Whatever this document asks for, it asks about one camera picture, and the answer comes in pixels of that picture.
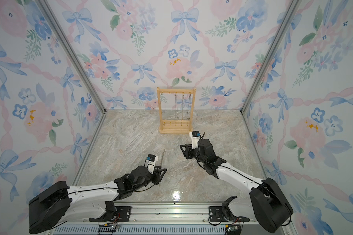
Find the wooden jewelry display stand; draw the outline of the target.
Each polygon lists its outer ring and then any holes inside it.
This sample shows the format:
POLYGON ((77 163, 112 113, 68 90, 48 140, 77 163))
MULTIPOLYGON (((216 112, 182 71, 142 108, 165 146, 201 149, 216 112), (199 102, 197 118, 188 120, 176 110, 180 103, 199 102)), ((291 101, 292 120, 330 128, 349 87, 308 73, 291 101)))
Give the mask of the wooden jewelry display stand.
POLYGON ((196 89, 157 88, 159 132, 189 134, 193 131, 196 89))

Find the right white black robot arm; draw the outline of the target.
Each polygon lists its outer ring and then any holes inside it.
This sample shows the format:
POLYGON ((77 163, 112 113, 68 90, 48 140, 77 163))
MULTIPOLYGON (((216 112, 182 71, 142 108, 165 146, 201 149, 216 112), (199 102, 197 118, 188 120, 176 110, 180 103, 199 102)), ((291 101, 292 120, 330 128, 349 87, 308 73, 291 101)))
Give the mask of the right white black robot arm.
POLYGON ((180 149, 186 159, 194 159, 209 175, 222 180, 249 195, 248 200, 231 196, 222 203, 222 218, 239 221, 255 219, 269 233, 291 222, 293 209, 275 180, 265 180, 244 173, 218 157, 209 139, 193 137, 180 149))

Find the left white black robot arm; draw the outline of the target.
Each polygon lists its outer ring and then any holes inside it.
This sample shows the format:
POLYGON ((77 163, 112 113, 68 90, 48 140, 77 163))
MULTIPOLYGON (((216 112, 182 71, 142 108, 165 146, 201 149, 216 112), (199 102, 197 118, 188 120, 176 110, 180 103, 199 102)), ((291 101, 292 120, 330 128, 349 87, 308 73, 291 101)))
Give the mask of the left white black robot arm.
POLYGON ((114 221, 118 211, 114 202, 126 199, 133 193, 158 185, 167 169, 153 166, 152 170, 140 165, 122 177, 92 186, 68 186, 59 181, 30 200, 29 233, 39 234, 66 222, 114 221))

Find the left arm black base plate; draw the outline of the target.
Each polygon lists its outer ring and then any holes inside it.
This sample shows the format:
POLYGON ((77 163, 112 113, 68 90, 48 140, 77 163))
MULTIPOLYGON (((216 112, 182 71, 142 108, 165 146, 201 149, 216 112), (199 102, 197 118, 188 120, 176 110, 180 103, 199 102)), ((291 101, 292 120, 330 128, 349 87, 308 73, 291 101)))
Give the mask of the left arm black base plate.
POLYGON ((89 218, 89 222, 129 222, 131 210, 131 206, 118 206, 99 218, 89 218))

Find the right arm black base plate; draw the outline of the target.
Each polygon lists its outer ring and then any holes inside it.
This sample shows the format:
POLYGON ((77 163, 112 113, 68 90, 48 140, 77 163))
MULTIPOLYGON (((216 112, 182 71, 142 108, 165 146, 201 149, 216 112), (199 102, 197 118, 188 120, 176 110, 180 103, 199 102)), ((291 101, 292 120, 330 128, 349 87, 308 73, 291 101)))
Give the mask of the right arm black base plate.
POLYGON ((228 209, 223 209, 222 206, 210 206, 208 208, 208 222, 213 226, 218 226, 222 223, 234 224, 239 222, 250 222, 249 218, 236 217, 228 212, 228 209))

